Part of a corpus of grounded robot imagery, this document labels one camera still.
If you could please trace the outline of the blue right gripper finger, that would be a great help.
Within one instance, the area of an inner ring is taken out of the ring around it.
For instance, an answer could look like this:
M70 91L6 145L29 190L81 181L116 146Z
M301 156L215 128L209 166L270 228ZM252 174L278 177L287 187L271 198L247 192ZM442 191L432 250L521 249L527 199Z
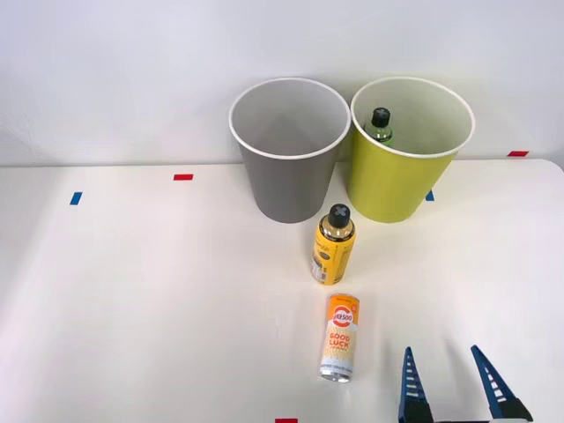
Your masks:
M505 383L499 372L477 345L471 347L490 413L494 419L520 419L532 422L533 418L523 402Z
M419 378L411 347L406 347L404 351L398 422L434 422L431 407Z

